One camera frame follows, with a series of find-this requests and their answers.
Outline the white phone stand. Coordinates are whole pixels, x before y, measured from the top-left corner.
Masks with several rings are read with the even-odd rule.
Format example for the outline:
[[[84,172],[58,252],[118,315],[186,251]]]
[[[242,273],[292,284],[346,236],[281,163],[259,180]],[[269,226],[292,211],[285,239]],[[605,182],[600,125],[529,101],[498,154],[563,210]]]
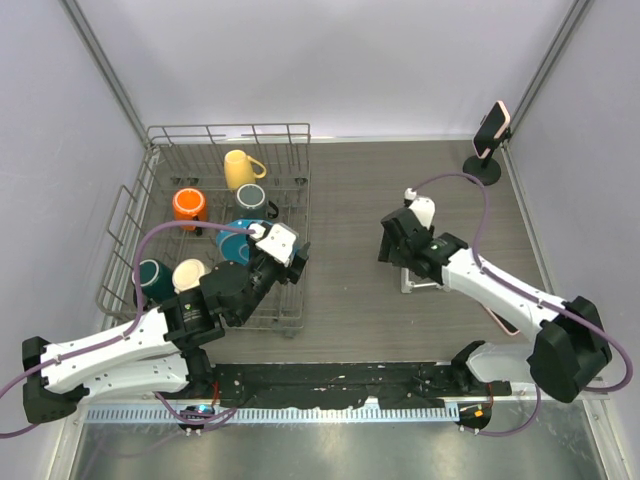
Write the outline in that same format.
[[[437,282],[427,280],[414,280],[407,268],[400,269],[400,291],[402,294],[411,294],[418,289],[441,289]]]

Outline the black phone stand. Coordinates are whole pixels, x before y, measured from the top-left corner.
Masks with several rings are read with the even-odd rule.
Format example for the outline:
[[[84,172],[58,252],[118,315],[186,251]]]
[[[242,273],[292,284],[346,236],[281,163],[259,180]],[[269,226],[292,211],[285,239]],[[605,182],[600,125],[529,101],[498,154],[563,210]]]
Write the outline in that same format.
[[[463,163],[463,172],[476,177],[483,185],[490,186],[497,183],[502,175],[502,169],[498,161],[493,157],[494,153],[502,143],[511,136],[510,127],[502,141],[490,156],[480,159],[474,154],[468,157]]]

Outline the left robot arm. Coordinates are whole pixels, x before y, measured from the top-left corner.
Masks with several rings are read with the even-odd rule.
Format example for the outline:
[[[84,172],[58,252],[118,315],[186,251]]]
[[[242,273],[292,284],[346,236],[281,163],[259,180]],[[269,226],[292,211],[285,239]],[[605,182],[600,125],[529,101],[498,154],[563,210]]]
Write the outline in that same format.
[[[205,397],[213,375],[203,345],[222,338],[228,327],[243,326],[275,284],[297,283],[308,259],[307,245],[277,255],[256,242],[247,264],[225,261],[195,287],[131,322],[63,343],[25,340],[28,422],[63,419],[81,401],[119,390]]]

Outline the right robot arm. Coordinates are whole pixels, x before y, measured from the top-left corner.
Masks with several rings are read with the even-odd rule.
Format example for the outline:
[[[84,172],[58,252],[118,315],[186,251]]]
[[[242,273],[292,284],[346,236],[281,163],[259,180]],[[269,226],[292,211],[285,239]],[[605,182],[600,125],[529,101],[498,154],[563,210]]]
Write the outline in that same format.
[[[414,211],[401,207],[385,216],[379,259],[409,269],[487,307],[531,345],[475,347],[451,371],[457,391],[472,395],[493,381],[536,384],[545,394],[572,402],[611,360],[597,336],[602,326],[595,305],[537,290],[473,254],[459,238],[434,236]]]

